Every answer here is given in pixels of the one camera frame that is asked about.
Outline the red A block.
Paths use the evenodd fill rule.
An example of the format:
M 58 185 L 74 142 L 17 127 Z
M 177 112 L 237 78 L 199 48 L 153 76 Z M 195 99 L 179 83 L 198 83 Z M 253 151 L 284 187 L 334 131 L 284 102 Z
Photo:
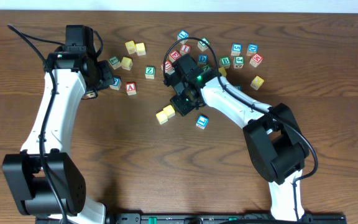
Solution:
M 126 83 L 126 93 L 128 95 L 136 95 L 137 94 L 137 88 L 134 82 Z

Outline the red E block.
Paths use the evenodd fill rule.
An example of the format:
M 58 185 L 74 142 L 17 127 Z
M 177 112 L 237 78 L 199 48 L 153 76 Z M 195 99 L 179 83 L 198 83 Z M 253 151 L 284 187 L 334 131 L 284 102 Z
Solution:
M 181 53 L 179 53 L 179 51 L 177 50 L 173 50 L 172 52 L 169 53 L 168 57 L 169 57 L 169 61 L 173 63 L 174 61 L 176 61 L 181 57 Z

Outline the red I block upper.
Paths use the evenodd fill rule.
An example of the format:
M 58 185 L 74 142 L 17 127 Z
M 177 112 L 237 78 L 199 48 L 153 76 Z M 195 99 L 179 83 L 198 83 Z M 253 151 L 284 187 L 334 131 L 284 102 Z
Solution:
M 188 44 L 183 44 L 183 45 L 180 47 L 180 54 L 181 54 L 181 55 L 188 54 L 188 53 L 190 53 L 190 50 L 191 50 L 191 46 L 190 46 L 190 45 L 188 45 Z

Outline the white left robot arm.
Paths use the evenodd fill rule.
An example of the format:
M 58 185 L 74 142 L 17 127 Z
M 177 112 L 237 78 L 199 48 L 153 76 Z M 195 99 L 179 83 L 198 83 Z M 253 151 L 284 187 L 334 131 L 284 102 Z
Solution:
M 2 171 L 22 215 L 36 223 L 112 223 L 107 208 L 89 198 L 85 178 L 70 157 L 76 112 L 84 95 L 114 83 L 108 62 L 68 52 L 50 53 L 44 94 L 32 130 Z

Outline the green B block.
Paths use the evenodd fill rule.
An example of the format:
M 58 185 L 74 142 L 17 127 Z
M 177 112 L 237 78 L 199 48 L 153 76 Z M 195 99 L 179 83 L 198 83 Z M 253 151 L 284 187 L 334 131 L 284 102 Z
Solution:
M 231 66 L 231 59 L 228 56 L 221 57 L 219 59 L 219 66 L 223 67 L 225 69 L 229 68 Z

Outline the blue 5 block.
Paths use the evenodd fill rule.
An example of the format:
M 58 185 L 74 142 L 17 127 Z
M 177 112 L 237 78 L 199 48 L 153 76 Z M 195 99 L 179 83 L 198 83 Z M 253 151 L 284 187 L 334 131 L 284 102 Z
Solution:
M 242 45 L 238 43 L 233 43 L 231 48 L 231 56 L 240 56 L 242 51 Z

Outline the yellow S block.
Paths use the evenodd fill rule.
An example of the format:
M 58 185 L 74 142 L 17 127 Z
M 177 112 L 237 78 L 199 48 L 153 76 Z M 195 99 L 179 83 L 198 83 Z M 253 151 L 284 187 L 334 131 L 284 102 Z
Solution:
M 137 53 L 138 56 L 146 54 L 145 44 L 143 42 L 136 44 L 135 49 L 136 49 L 136 53 Z

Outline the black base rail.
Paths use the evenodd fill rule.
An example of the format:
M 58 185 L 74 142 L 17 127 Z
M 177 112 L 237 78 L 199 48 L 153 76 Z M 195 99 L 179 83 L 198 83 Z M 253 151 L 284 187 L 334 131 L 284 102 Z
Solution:
M 297 221 L 276 220 L 268 213 L 245 215 L 158 215 L 120 213 L 108 215 L 107 224 L 347 224 L 344 215 L 305 214 Z

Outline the yellow C block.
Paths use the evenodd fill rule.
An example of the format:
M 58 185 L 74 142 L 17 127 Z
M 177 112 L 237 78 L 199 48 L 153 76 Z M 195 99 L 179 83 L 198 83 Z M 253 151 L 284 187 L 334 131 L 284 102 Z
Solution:
M 168 121 L 168 116 L 164 111 L 160 111 L 156 114 L 156 118 L 159 124 L 166 123 Z

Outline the yellow O block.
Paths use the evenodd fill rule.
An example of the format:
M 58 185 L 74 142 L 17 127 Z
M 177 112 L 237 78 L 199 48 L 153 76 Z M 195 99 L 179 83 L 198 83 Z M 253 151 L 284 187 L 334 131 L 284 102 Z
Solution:
M 163 112 L 165 113 L 165 115 L 167 116 L 168 119 L 175 116 L 175 109 L 172 105 L 168 105 L 168 106 L 164 107 Z

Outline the blue l block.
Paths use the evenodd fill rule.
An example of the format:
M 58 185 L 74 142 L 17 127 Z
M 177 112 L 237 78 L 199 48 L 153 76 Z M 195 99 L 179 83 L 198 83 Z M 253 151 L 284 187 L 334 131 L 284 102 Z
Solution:
M 188 37 L 189 33 L 185 30 L 181 30 L 177 35 L 177 40 L 179 40 L 181 44 L 185 44 L 188 40 Z
M 208 122 L 209 122 L 209 118 L 203 115 L 199 115 L 196 121 L 196 126 L 199 127 L 200 129 L 205 129 L 205 127 L 208 125 Z

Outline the green J block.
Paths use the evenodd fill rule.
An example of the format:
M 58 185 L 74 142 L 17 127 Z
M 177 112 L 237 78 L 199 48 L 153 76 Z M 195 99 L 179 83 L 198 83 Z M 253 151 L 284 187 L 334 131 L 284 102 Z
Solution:
M 244 66 L 244 57 L 235 56 L 233 60 L 233 66 L 235 69 L 242 68 Z

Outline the blue d block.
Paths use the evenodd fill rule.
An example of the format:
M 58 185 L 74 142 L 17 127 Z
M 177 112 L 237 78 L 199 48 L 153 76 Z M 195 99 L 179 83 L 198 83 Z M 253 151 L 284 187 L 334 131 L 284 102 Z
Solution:
M 259 46 L 257 44 L 249 44 L 247 48 L 246 55 L 253 56 L 257 53 Z
M 200 54 L 198 56 L 197 64 L 199 67 L 205 66 L 208 62 L 208 56 L 205 54 Z

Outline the red U block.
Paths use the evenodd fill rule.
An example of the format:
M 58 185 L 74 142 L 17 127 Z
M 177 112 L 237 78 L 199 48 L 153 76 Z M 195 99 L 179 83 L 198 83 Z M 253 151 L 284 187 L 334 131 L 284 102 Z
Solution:
M 166 60 L 165 63 L 161 64 L 161 69 L 163 72 L 165 72 L 166 74 L 171 75 L 175 70 L 172 67 L 172 63 L 169 60 Z

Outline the yellow W block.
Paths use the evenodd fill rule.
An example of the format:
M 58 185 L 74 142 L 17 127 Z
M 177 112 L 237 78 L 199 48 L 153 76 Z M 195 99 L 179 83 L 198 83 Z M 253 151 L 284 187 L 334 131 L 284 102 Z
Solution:
M 135 42 L 133 40 L 126 42 L 125 46 L 126 46 L 128 54 L 136 53 L 136 46 L 135 46 Z

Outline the yellow K block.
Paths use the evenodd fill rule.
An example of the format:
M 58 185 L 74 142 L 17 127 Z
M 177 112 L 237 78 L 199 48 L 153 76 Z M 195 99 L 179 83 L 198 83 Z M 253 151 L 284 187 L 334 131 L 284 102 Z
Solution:
M 97 94 L 95 92 L 91 92 L 91 93 L 86 94 L 86 97 L 87 98 L 96 98 Z

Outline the yellow G block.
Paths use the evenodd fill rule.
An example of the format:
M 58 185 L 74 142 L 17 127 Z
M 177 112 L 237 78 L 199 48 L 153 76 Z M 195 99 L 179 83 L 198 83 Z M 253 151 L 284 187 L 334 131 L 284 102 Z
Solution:
M 219 67 L 219 72 L 223 77 L 227 76 L 226 69 L 224 67 Z

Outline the yellow block far right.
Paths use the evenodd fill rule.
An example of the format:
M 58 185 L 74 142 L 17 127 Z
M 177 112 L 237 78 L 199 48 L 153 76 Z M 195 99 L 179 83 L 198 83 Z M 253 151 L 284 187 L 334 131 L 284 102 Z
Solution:
M 258 89 L 263 85 L 263 83 L 264 83 L 264 79 L 261 78 L 261 77 L 259 77 L 259 76 L 256 76 L 256 77 L 252 80 L 250 86 L 251 86 L 253 89 L 258 90 Z

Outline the green 4 block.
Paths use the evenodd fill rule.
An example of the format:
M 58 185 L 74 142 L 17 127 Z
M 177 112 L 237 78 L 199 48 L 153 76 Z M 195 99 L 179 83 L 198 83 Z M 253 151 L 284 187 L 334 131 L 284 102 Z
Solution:
M 209 40 L 205 37 L 201 38 L 201 40 L 198 41 L 198 48 L 204 52 L 208 49 L 208 45 L 210 44 Z

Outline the blue D block right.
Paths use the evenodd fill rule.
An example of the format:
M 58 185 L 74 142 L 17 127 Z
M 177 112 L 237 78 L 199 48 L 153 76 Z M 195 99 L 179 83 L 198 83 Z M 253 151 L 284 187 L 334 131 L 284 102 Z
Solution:
M 249 44 L 247 48 L 246 55 L 253 56 L 257 53 L 259 46 L 257 44 Z

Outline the green Z block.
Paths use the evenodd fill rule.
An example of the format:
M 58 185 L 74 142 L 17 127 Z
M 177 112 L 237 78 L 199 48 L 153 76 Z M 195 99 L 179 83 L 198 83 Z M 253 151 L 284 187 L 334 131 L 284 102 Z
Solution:
M 154 79 L 155 78 L 155 67 L 146 66 L 146 68 L 145 68 L 145 77 L 147 79 Z

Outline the yellow block near gripper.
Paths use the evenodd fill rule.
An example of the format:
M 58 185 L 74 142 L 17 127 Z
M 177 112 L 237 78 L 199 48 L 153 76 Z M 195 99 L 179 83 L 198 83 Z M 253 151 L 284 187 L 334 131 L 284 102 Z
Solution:
M 125 70 L 131 70 L 133 66 L 133 61 L 129 57 L 123 57 L 121 60 L 121 67 Z

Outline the blue P block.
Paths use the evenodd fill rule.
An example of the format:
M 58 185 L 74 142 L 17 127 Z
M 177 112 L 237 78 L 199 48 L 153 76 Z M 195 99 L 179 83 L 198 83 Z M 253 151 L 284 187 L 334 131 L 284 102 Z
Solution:
M 114 83 L 111 84 L 109 87 L 113 90 L 119 90 L 121 87 L 121 79 L 120 78 L 114 78 Z

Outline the red M block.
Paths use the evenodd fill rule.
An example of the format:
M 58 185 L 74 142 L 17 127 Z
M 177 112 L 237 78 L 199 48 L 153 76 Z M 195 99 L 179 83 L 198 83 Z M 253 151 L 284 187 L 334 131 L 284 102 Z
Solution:
M 261 56 L 260 54 L 254 54 L 251 58 L 250 58 L 250 64 L 253 67 L 258 67 L 260 65 L 260 63 L 263 61 L 263 56 Z

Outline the green N block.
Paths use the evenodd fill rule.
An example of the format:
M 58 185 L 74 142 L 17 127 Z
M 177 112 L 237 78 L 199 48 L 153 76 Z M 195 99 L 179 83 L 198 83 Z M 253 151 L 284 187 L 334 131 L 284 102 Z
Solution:
M 206 69 L 208 69 L 208 68 L 210 68 L 210 67 L 211 67 L 211 66 L 207 64 L 207 65 L 204 65 L 204 66 L 202 67 L 202 69 L 203 69 L 203 70 L 206 70 Z

